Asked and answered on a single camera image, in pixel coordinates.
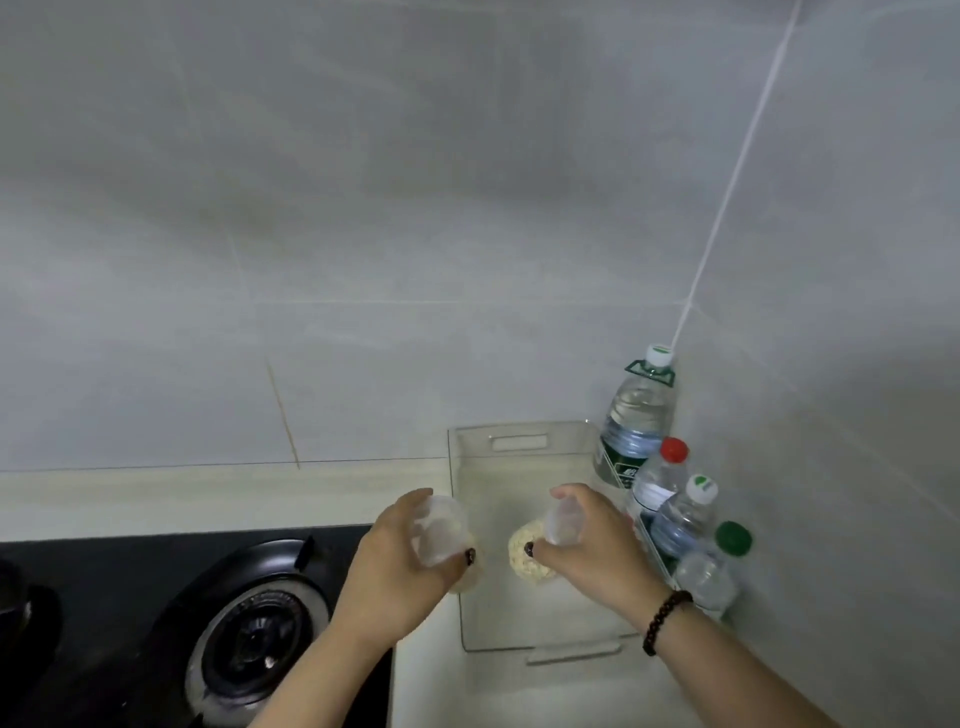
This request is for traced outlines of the green cap water bottle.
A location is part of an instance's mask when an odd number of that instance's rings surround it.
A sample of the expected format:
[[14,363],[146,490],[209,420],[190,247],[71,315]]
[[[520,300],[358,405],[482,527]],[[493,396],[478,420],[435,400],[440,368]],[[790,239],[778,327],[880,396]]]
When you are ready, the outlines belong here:
[[676,587],[690,593],[703,613],[721,622],[742,592],[740,562],[753,543],[752,532],[740,522],[721,522],[710,539],[678,561],[673,572]]

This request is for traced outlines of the person's right hand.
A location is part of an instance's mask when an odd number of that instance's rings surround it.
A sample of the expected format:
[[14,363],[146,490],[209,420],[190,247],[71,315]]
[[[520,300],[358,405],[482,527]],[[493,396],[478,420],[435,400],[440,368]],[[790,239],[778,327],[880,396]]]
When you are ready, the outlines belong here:
[[649,563],[630,517],[584,483],[565,483],[551,496],[577,497],[585,514],[582,541],[574,545],[574,573],[563,576],[581,594],[643,632],[672,590]]

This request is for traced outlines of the round burner with pan support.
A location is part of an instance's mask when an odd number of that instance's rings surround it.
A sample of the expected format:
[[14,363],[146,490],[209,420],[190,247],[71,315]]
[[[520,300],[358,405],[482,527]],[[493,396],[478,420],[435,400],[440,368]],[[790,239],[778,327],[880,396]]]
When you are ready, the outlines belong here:
[[150,631],[159,726],[247,728],[330,624],[333,575],[312,536],[247,545],[202,572]]

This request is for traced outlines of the person's left hand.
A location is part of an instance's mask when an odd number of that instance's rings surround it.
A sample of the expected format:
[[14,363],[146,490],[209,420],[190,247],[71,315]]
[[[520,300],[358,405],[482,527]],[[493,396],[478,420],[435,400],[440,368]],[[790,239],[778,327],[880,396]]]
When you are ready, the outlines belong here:
[[344,580],[331,623],[341,616],[362,621],[418,622],[420,626],[448,594],[421,584],[412,545],[413,515],[432,496],[430,488],[403,494],[385,509],[360,540]]

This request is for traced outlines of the large handled water bottle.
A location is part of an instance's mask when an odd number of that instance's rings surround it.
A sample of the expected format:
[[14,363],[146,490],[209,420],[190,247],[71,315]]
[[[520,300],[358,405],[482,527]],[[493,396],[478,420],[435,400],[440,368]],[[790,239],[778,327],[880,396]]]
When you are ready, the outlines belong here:
[[653,344],[625,368],[594,454],[594,470],[607,485],[630,490],[642,465],[669,435],[677,398],[673,359],[671,346]]

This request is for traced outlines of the white cap water bottle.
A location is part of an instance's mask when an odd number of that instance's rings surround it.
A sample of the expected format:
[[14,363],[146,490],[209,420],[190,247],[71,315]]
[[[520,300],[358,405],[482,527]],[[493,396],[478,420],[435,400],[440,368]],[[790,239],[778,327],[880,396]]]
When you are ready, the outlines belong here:
[[661,557],[678,562],[697,547],[714,522],[718,495],[711,477],[694,474],[659,507],[649,532]]

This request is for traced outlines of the small pale dough piece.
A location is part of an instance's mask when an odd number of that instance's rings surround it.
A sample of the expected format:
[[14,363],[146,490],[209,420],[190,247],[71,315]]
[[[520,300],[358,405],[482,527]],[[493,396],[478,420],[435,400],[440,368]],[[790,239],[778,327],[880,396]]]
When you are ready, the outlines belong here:
[[473,553],[473,560],[467,565],[461,578],[448,589],[450,595],[461,595],[474,589],[484,575],[484,561],[479,551]]

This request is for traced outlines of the person's right forearm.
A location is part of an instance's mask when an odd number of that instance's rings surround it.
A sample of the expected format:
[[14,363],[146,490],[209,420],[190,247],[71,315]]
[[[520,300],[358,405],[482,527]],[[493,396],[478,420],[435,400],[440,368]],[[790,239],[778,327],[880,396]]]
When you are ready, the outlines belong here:
[[706,728],[842,728],[696,607],[656,622],[654,652]]

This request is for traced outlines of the wide clear plastic cup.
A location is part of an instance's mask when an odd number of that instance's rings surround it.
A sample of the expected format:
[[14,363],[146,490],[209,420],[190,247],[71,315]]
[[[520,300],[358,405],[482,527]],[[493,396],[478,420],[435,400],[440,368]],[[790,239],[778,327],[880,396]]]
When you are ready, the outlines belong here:
[[433,568],[476,549],[466,510],[453,497],[434,493],[414,510],[412,546],[420,564]]

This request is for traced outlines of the dark stove burner edge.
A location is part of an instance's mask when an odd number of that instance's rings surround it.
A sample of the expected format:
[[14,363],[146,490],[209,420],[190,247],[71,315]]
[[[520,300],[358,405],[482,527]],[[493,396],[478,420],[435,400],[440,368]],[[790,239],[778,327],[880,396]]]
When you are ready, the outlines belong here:
[[31,582],[0,559],[0,676],[31,680],[52,662],[63,633],[63,610],[53,588]]

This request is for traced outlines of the clear plastic tray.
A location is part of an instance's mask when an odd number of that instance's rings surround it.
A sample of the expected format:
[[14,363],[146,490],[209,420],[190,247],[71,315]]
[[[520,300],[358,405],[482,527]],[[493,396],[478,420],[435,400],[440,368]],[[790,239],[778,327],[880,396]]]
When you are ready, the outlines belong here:
[[459,597],[462,647],[526,667],[606,658],[636,631],[560,576],[532,584],[509,563],[508,541],[544,519],[556,486],[594,484],[596,428],[586,420],[511,423],[448,433],[452,495],[484,561]]

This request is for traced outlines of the narrow clear plastic cup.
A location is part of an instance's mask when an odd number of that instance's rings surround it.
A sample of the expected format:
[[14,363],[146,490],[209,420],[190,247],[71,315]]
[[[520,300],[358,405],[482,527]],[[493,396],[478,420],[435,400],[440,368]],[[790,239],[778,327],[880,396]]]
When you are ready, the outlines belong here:
[[558,548],[570,548],[582,542],[586,523],[584,508],[577,496],[551,495],[552,502],[543,518],[543,538]]

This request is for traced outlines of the person's left forearm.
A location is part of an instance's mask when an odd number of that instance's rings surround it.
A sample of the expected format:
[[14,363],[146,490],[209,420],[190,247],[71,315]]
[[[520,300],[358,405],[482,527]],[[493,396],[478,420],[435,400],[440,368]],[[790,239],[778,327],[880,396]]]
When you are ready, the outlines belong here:
[[334,619],[248,728],[342,728],[378,662],[418,626],[350,615]]

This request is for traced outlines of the black glass gas stove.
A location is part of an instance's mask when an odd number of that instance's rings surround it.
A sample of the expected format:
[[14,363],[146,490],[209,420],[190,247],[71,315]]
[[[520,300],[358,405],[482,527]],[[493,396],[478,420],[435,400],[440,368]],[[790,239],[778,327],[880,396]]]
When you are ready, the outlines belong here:
[[0,676],[0,728],[162,728],[145,693],[150,633],[167,606],[228,554],[312,536],[333,571],[333,607],[369,524],[0,542],[0,559],[53,589],[62,633],[41,674]]

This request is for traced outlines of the red cap water bottle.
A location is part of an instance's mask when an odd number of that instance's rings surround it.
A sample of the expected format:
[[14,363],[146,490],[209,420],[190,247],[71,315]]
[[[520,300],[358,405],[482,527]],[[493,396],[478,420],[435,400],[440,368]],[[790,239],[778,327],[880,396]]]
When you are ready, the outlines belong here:
[[627,513],[636,524],[648,524],[683,489],[689,479],[689,458],[684,440],[666,437],[658,452],[638,469],[627,500]]

